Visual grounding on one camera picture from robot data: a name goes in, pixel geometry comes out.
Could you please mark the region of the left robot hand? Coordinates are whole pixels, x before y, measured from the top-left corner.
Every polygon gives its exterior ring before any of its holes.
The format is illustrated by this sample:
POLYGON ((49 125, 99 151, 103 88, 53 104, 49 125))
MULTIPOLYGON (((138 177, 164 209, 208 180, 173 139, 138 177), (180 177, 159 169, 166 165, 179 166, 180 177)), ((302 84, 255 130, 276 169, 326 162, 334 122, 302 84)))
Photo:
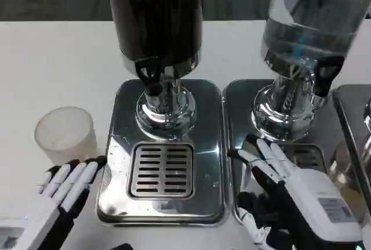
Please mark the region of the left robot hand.
POLYGON ((1 212, 1 249, 60 249, 106 163, 100 155, 45 171, 34 191, 1 212))

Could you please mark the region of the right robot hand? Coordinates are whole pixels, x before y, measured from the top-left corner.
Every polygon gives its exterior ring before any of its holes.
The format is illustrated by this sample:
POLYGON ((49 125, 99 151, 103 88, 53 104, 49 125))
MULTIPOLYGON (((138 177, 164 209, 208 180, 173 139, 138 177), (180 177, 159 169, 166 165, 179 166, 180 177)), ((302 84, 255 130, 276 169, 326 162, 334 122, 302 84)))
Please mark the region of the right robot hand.
POLYGON ((362 230, 328 175, 300 167, 280 144, 248 135, 246 148, 228 152, 264 190, 242 191, 236 212, 259 249, 364 249, 362 230))

